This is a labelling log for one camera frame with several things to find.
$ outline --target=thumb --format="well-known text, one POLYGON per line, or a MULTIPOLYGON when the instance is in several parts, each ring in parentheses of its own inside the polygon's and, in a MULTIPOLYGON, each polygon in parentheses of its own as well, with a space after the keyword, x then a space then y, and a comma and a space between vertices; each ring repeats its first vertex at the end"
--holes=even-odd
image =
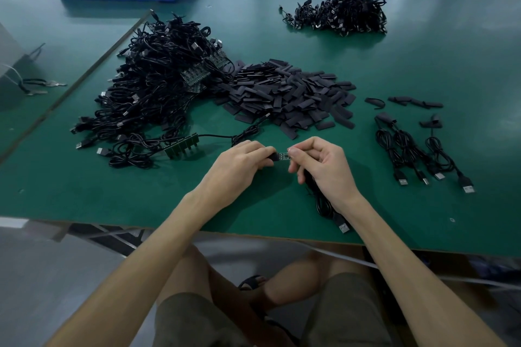
POLYGON ((303 166, 309 173, 314 174, 318 172, 320 162, 309 156, 305 151, 299 148, 290 147, 288 154, 291 160, 294 160, 298 165, 303 166))

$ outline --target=hand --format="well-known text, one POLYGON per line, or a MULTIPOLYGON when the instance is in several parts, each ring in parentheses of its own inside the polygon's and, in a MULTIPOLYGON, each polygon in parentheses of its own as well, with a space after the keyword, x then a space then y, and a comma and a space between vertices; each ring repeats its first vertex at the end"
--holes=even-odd
POLYGON ((221 153, 195 188, 213 215, 233 203, 250 186, 257 170, 273 166, 268 157, 274 147, 264 147, 258 141, 246 140, 221 153))
POLYGON ((346 201, 361 196, 342 147, 311 137, 288 148, 288 154, 291 158, 289 172, 297 173, 298 183, 305 183, 306 169, 336 211, 342 212, 346 201))

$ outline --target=left hand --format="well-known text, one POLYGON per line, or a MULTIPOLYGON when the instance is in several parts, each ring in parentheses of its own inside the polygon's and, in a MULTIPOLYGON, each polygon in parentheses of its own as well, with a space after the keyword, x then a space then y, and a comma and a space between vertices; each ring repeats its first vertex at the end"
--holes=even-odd
POLYGON ((274 147, 246 140, 218 156, 194 190, 212 209, 212 216, 231 205, 251 185, 257 170, 273 166, 268 157, 274 152, 274 147))

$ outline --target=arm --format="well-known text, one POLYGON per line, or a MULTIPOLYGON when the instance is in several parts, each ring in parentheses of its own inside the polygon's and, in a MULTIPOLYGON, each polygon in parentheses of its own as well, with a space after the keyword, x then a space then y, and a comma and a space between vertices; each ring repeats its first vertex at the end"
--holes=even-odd
POLYGON ((393 291, 419 345, 504 345, 431 272, 358 192, 341 147, 312 137, 289 149, 290 173, 315 178, 335 210, 355 228, 393 291))
POLYGON ((129 345, 193 235, 238 198, 257 170, 273 166, 266 158, 274 152, 273 147, 247 140, 220 154, 201 183, 46 345, 129 345))

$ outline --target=shorts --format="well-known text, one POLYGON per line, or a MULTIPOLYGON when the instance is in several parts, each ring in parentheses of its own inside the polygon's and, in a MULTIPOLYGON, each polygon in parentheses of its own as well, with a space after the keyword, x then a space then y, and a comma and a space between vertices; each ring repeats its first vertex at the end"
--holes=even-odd
MULTIPOLYGON (((212 302, 179 293, 157 309, 153 347, 252 347, 238 327, 212 302)), ((360 275, 327 281, 307 320, 303 347, 390 346, 376 292, 360 275)))

